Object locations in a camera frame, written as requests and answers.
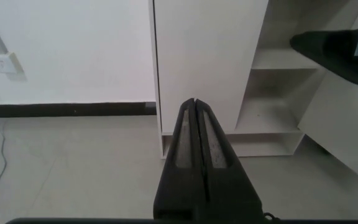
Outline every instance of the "black baseboard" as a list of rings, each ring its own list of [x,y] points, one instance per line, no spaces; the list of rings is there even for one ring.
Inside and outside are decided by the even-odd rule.
[[[155,103],[0,105],[0,118],[156,115]]]

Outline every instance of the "tiled floor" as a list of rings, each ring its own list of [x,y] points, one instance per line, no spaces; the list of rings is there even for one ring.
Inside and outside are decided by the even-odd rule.
[[[0,127],[9,161],[0,184],[0,223],[152,218],[164,163],[155,116],[14,118],[0,119]],[[291,157],[241,161],[267,212],[358,219],[358,176],[311,141]]]

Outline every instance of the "wall socket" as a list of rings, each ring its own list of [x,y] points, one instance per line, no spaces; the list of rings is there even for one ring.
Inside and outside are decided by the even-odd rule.
[[[15,53],[8,52],[6,54],[0,54],[0,73],[18,74],[22,72],[23,69]]]

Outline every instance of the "white shelf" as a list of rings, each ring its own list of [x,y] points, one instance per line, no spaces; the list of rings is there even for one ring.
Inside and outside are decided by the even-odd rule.
[[[303,135],[298,133],[237,134],[227,136],[238,157],[290,156],[294,153],[302,137]]]
[[[257,49],[252,69],[314,69],[319,65],[293,49]]]
[[[300,133],[295,118],[275,92],[263,90],[247,94],[242,102],[237,126],[227,134]]]

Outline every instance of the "floor tile grout line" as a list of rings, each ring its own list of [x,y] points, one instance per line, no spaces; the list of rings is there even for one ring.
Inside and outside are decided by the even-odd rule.
[[[25,213],[25,216],[26,216],[26,217],[27,217],[27,215],[29,214],[30,209],[34,207],[34,204],[35,204],[35,202],[37,201],[37,199],[38,199],[38,197],[39,197],[39,195],[40,195],[42,189],[44,188],[44,185],[45,185],[46,181],[49,179],[49,175],[50,175],[50,173],[51,173],[51,171],[52,171],[52,169],[53,169],[53,167],[54,167],[54,165],[55,165],[56,160],[57,160],[57,157],[53,160],[53,163],[52,163],[52,165],[51,165],[50,168],[49,168],[48,174],[47,174],[45,180],[42,182],[42,185],[41,185],[40,189],[38,190],[37,195],[36,195],[35,198],[34,198],[34,201],[31,203],[30,208],[27,209],[27,211],[26,211],[26,213]]]

